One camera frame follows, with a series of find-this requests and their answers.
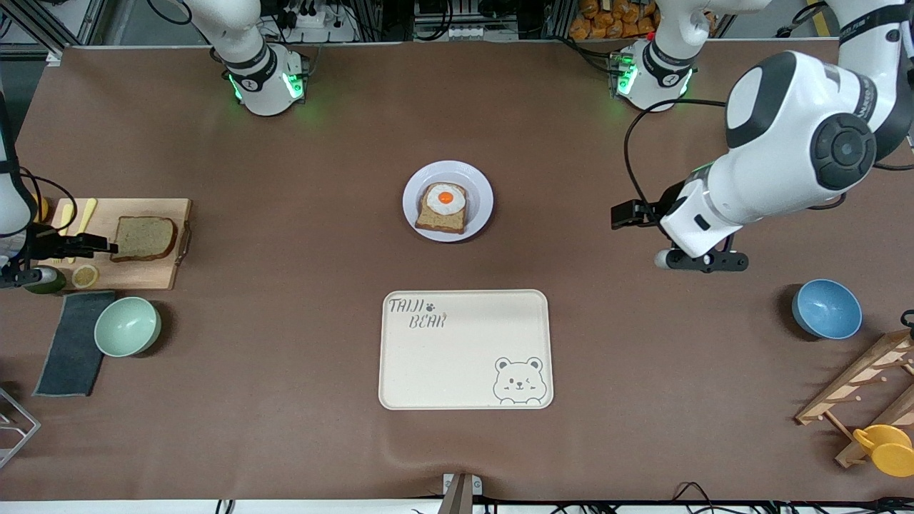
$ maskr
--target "slice of bread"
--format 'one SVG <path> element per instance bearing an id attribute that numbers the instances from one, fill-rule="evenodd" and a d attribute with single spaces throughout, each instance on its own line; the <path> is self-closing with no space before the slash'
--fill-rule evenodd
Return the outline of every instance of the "slice of bread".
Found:
<path id="1" fill-rule="evenodd" d="M 121 216 L 114 242 L 118 252 L 112 262 L 155 261 L 164 259 L 175 248 L 177 227 L 169 218 Z"/>
<path id="2" fill-rule="evenodd" d="M 435 186 L 446 185 L 456 188 L 463 194 L 466 201 L 469 201 L 466 195 L 466 189 L 450 182 L 436 182 L 422 193 L 420 202 L 419 217 L 416 218 L 416 228 L 423 230 L 435 230 L 436 232 L 446 232 L 449 234 L 463 234 L 466 230 L 466 205 L 463 209 L 453 214 L 443 215 L 431 209 L 428 203 L 429 193 Z"/>

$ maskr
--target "wooden cutting board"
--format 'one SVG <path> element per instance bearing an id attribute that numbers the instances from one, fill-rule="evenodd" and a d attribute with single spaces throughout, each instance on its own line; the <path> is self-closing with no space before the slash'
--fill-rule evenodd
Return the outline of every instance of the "wooden cutting board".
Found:
<path id="1" fill-rule="evenodd" d="M 99 269 L 99 280 L 92 287 L 86 289 L 92 290 L 111 290 L 111 289 L 171 289 L 175 285 L 175 276 L 180 260 L 186 253 L 187 245 L 190 242 L 190 218 L 191 201 L 187 198 L 98 198 L 99 204 L 95 209 L 95 214 L 89 222 L 86 232 L 108 238 L 108 242 L 113 243 L 117 235 L 118 219 L 121 216 L 160 216 L 170 218 L 177 226 L 177 242 L 172 252 L 164 259 L 150 262 L 112 262 L 108 253 L 96 253 L 94 259 L 76 258 L 74 263 L 69 263 L 67 259 L 63 262 L 53 263 L 51 261 L 42 261 L 39 264 L 53 266 L 61 270 L 67 277 L 67 287 L 65 290 L 72 290 L 73 285 L 70 277 L 73 270 L 83 264 L 92 264 Z M 82 220 L 82 214 L 85 212 L 86 201 L 88 198 L 76 198 L 76 204 L 79 211 L 76 219 L 70 225 L 67 235 L 76 235 Z M 63 226 L 61 220 L 62 209 L 59 207 L 69 202 L 68 199 L 57 201 L 54 208 L 54 227 Z"/>

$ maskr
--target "bowl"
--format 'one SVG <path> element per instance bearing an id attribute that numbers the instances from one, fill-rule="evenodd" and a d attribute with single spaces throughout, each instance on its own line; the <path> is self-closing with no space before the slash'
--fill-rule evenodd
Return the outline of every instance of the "bowl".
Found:
<path id="1" fill-rule="evenodd" d="M 137 296 L 122 298 L 101 312 L 95 322 L 95 345 L 111 357 L 146 350 L 162 331 L 162 318 L 152 304 Z"/>
<path id="2" fill-rule="evenodd" d="M 793 297 L 793 318 L 818 337 L 846 339 L 863 323 L 860 302 L 849 289 L 823 278 L 804 284 Z"/>

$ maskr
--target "wooden rack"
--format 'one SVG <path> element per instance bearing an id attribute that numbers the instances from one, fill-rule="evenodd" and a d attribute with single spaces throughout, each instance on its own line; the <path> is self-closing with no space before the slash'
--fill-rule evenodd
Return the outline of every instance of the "wooden rack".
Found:
<path id="1" fill-rule="evenodd" d="M 902 323 L 908 324 L 904 317 Z M 841 376 L 828 384 L 828 387 L 796 415 L 796 421 L 803 425 L 827 419 L 850 439 L 850 444 L 834 458 L 841 466 L 863 464 L 866 453 L 854 439 L 851 430 L 832 414 L 831 408 L 838 403 L 860 402 L 861 398 L 854 394 L 857 389 L 887 381 L 886 377 L 879 376 L 886 369 L 902 368 L 914 376 L 914 367 L 911 366 L 914 360 L 905 358 L 909 352 L 914 352 L 912 332 L 914 330 L 905 329 L 883 334 L 872 348 L 854 361 Z M 914 385 L 903 392 L 871 424 L 914 424 Z"/>

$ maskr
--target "table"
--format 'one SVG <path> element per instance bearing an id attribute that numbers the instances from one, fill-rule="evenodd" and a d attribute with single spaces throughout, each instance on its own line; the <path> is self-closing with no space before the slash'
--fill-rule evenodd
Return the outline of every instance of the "table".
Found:
<path id="1" fill-rule="evenodd" d="M 711 42 L 689 95 L 724 99 L 752 64 L 833 41 Z M 314 54 L 313 48 L 305 52 Z M 205 49 L 71 49 L 38 87 L 18 148 L 78 197 L 192 198 L 195 238 L 146 359 L 105 359 L 89 398 L 25 398 L 43 428 L 0 498 L 399 498 L 441 474 L 494 498 L 865 500 L 909 492 L 832 460 L 845 439 L 792 417 L 914 305 L 914 179 L 874 172 L 840 209 L 739 233 L 744 273 L 654 267 L 664 238 L 610 231 L 633 198 L 635 111 L 559 44 L 325 48 L 308 102 L 248 114 Z M 725 151 L 723 112 L 651 116 L 632 160 L 649 195 Z M 910 158 L 893 155 L 896 164 Z M 443 245 L 403 220 L 429 162 L 490 178 L 478 238 Z M 866 311 L 847 341 L 789 319 L 829 277 Z M 381 302 L 395 290 L 536 288 L 548 298 L 555 400 L 542 411 L 389 412 L 377 400 Z M 0 294 L 0 376 L 35 385 L 58 298 Z M 867 423 L 908 385 L 857 406 Z"/>

